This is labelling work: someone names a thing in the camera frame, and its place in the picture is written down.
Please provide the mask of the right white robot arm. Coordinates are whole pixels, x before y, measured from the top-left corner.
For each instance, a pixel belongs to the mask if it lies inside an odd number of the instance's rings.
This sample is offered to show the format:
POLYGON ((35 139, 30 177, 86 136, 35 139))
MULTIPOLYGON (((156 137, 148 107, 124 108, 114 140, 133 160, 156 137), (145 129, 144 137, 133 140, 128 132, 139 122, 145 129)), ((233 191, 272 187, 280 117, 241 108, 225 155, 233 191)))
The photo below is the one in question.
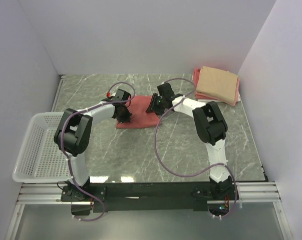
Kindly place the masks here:
POLYGON ((210 166, 210 193, 213 198, 220 200, 227 195, 233 186, 232 174, 227 168, 225 153, 225 139, 228 126, 215 102, 198 102, 182 94, 175 94, 170 83, 163 83, 157 87, 146 110, 161 117, 165 110, 183 113, 192 117, 200 140, 205 143, 210 166))

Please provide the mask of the red t shirt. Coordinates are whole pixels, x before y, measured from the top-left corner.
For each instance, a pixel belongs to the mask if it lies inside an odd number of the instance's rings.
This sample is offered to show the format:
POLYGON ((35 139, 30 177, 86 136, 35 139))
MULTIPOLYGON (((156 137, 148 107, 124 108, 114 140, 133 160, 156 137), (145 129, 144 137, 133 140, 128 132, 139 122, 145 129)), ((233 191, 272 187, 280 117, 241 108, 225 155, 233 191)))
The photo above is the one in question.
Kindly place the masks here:
POLYGON ((129 112, 132 114, 130 122, 120 124, 117 122, 117 129, 142 129, 155 127, 159 122, 159 117, 155 113, 146 113, 151 102, 152 96, 136 95, 131 104, 128 106, 129 112))

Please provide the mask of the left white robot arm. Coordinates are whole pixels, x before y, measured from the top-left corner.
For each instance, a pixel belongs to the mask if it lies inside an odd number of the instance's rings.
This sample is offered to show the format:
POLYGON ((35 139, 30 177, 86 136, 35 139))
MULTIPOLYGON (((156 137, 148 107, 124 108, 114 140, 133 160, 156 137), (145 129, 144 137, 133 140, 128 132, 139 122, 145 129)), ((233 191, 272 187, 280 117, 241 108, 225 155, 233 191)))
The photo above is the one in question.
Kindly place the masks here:
POLYGON ((85 201, 91 194, 84 152, 90 141, 92 125, 113 118, 119 123, 128 123, 131 113, 126 106, 135 94, 118 89, 114 96, 109 93, 97 105, 86 109, 64 111, 54 135, 54 142, 66 157, 70 178, 68 186, 79 201, 85 201))

